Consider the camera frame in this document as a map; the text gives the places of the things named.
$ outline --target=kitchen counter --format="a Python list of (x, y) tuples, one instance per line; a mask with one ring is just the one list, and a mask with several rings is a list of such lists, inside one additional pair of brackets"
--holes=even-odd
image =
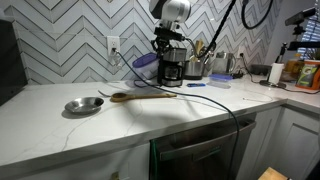
[[(207, 83), (208, 78), (200, 82)], [(233, 80), (230, 89), (188, 88), (172, 91), (208, 97), (236, 115), (290, 105), (320, 115), (320, 94), (287, 92), (254, 84), (249, 77)], [(306, 91), (288, 84), (288, 89)], [(221, 107), (195, 97), (132, 100), (112, 103), (102, 97), (116, 92), (159, 93), (133, 88), (125, 81), (26, 86), (0, 107), (0, 179), (145, 143), (150, 139), (230, 118)], [(95, 114), (77, 116), (64, 110), (78, 97), (105, 100)]]

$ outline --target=dishwasher door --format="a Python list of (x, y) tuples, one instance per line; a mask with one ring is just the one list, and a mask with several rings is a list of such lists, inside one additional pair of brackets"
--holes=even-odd
[[(237, 118), (240, 124), (231, 179), (235, 179), (255, 114)], [(168, 135), (151, 141), (150, 180), (224, 180), (236, 138), (234, 119)]]

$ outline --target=coffee maker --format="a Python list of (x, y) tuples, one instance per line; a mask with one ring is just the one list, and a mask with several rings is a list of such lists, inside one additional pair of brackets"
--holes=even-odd
[(160, 57), (157, 77), (159, 84), (167, 87), (182, 85), (186, 54), (185, 48), (170, 48)]

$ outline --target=cabinet door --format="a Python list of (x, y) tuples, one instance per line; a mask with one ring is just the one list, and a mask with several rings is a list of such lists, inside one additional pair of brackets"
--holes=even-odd
[(274, 126), (278, 120), (281, 107), (261, 111), (256, 116), (256, 127), (252, 130), (243, 155), (237, 180), (250, 180), (257, 172), (257, 165), (263, 160)]
[(120, 180), (149, 179), (150, 145), (145, 144), (131, 149), (81, 161), (35, 175), (23, 180), (113, 180), (112, 174), (119, 173)]
[(271, 166), (294, 180), (306, 179), (320, 159), (318, 131), (319, 115), (284, 108), (264, 167)]

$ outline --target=metal bowl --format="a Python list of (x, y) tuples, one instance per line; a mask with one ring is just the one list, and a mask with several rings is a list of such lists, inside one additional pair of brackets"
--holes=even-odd
[(85, 115), (98, 111), (103, 102), (103, 99), (97, 97), (78, 98), (66, 104), (64, 108), (73, 114)]

